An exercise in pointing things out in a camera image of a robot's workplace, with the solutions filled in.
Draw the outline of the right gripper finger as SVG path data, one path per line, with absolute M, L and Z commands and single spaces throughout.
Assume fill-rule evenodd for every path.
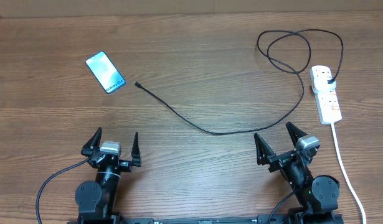
M 298 142 L 299 138 L 307 135 L 304 131 L 297 128 L 292 122 L 287 122 L 286 128 L 294 146 L 296 146 L 296 143 Z
M 258 133 L 254 134 L 254 140 L 257 150 L 257 159 L 270 159 L 276 156 L 271 147 Z

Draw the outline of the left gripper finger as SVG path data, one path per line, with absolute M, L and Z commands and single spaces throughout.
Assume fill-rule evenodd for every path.
M 87 141 L 87 143 L 83 146 L 84 150 L 93 150 L 100 146 L 100 141 L 102 138 L 102 128 L 99 127 L 95 134 Z
M 131 150 L 131 157 L 133 160 L 140 160 L 138 132 L 135 132 L 135 137 L 133 140 L 133 146 Z

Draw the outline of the Samsung Galaxy smartphone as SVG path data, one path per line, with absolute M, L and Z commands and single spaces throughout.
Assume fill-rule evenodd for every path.
M 85 63 L 107 94 L 113 93 L 126 84 L 125 79 L 104 51 L 86 59 Z

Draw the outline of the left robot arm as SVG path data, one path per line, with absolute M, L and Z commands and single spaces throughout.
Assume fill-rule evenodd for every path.
M 97 170 L 95 180 L 81 183 L 75 191 L 78 205 L 77 223 L 125 223 L 123 216 L 114 212 L 116 193 L 121 173 L 132 172 L 141 166 L 138 133 L 135 133 L 131 160 L 121 159 L 121 144 L 114 141 L 100 142 L 102 128 L 82 147 L 81 155 Z

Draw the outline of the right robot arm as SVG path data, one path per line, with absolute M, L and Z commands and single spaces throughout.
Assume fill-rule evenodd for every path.
M 343 223 L 338 209 L 339 181 L 330 175 L 313 177 L 308 165 L 320 147 L 319 139 L 293 123 L 286 123 L 294 148 L 277 155 L 258 133 L 254 134 L 257 164 L 269 172 L 280 171 L 291 193 L 269 215 L 258 215 L 258 223 Z

